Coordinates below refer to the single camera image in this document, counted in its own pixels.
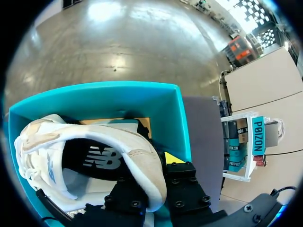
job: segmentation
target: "nb logo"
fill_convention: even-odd
[[[119,168],[121,162],[120,158],[122,157],[120,153],[116,152],[113,148],[105,148],[101,153],[98,147],[90,147],[89,153],[86,156],[86,163],[83,163],[84,166],[96,165],[100,169],[117,169]]]

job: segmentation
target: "teal box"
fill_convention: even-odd
[[[9,144],[20,183],[40,217],[50,212],[36,197],[35,191],[18,172],[14,141],[31,121],[49,114],[59,114],[75,120],[149,117],[152,139],[163,150],[191,161],[187,120],[178,86],[153,82],[97,82],[62,87],[24,99],[9,109]],[[48,225],[61,227],[58,221]],[[167,218],[156,218],[155,226],[171,226]]]
[[[239,162],[233,162],[230,158],[228,170],[232,172],[238,172],[246,163],[246,157],[240,160]]]

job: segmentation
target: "screw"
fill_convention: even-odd
[[[244,212],[245,212],[245,213],[251,213],[252,210],[253,210],[253,206],[252,206],[251,204],[246,204],[246,205],[244,206]]]
[[[177,202],[175,203],[175,207],[177,207],[177,208],[184,207],[184,202],[182,202],[182,201],[177,201]]]
[[[180,183],[180,180],[178,180],[178,179],[173,179],[171,182],[172,182],[173,184],[178,184],[178,183]]]
[[[208,195],[206,195],[206,196],[203,196],[203,198],[201,199],[201,201],[203,202],[203,203],[207,203],[207,202],[210,202],[210,196],[208,196]]]
[[[261,222],[261,215],[255,214],[254,217],[252,218],[252,221],[254,223],[259,223]]]
[[[112,202],[114,200],[114,198],[110,195],[107,195],[105,198],[104,198],[104,201],[105,202]]]
[[[138,207],[140,207],[140,205],[141,205],[141,203],[140,203],[140,201],[132,201],[132,207],[134,207],[134,208],[138,208]]]
[[[190,177],[189,181],[190,181],[190,182],[193,182],[193,183],[194,183],[194,182],[197,182],[197,178],[195,178],[195,177]]]

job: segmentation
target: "shoe lace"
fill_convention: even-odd
[[[21,136],[17,137],[15,140],[15,148],[16,148],[16,160],[17,164],[19,166],[19,173],[20,175],[27,180],[29,185],[37,190],[37,188],[41,187],[39,182],[41,179],[41,170],[39,166],[32,166],[30,163],[30,156],[32,154],[24,154],[22,153],[22,141],[25,138],[22,138]]]

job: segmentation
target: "white cart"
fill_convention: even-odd
[[[223,173],[223,177],[230,178],[230,179],[237,180],[237,181],[244,181],[244,182],[250,181],[250,175],[251,175],[252,171],[256,168],[256,164],[257,164],[257,162],[253,160],[253,154],[252,154],[253,138],[254,138],[252,119],[255,117],[259,117],[258,113],[248,112],[248,113],[241,113],[241,114],[236,114],[233,116],[221,118],[222,122],[235,121],[238,119],[246,118],[247,119],[247,128],[248,128],[247,161],[246,161],[246,165],[243,167],[246,169],[245,174],[241,176],[241,175]]]

